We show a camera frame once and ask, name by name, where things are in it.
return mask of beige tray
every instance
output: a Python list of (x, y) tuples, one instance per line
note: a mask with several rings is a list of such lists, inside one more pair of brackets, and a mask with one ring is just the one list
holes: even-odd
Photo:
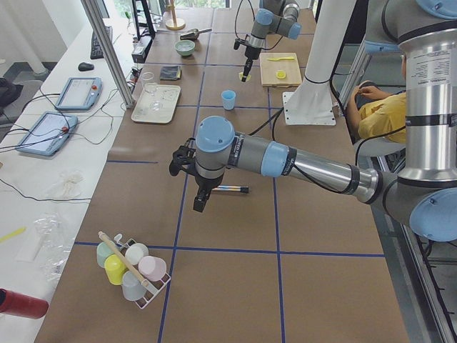
[[(293, 56), (292, 61), (269, 61), (271, 57)], [(276, 78), (276, 72), (284, 70), (285, 79)], [(297, 55), (294, 52), (265, 52), (260, 54), (260, 74), (262, 86), (264, 87), (295, 87), (301, 84), (300, 67), (298, 66)]]
[[(168, 84), (159, 84), (154, 95), (142, 91), (134, 112), (131, 114), (131, 119), (138, 123), (168, 124), (173, 119), (180, 93), (180, 86)], [(158, 111), (154, 111), (150, 107), (155, 100), (162, 103), (162, 108)]]

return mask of black mouse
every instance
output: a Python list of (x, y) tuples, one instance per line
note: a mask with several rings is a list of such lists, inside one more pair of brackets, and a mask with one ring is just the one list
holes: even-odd
[(92, 63), (81, 62), (78, 65), (79, 71), (88, 71), (94, 69), (94, 65)]

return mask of keyboard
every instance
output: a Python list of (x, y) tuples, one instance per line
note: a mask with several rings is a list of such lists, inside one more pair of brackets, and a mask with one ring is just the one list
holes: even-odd
[[(105, 26), (105, 31), (108, 34), (109, 38), (113, 39), (113, 27), (112, 26)], [(91, 59), (102, 59), (103, 58), (103, 51), (101, 50), (101, 46), (95, 32), (92, 32), (92, 40), (91, 40)]]

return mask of red cylinder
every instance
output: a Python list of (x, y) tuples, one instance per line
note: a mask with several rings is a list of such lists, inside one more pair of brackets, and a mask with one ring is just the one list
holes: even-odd
[(38, 319), (46, 314), (48, 307), (46, 300), (0, 288), (0, 313)]

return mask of black bag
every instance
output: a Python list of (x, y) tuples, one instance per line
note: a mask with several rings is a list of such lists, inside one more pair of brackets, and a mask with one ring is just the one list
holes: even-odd
[(15, 101), (21, 95), (22, 88), (24, 86), (20, 84), (13, 84), (7, 79), (0, 78), (0, 106), (10, 105), (11, 102)]

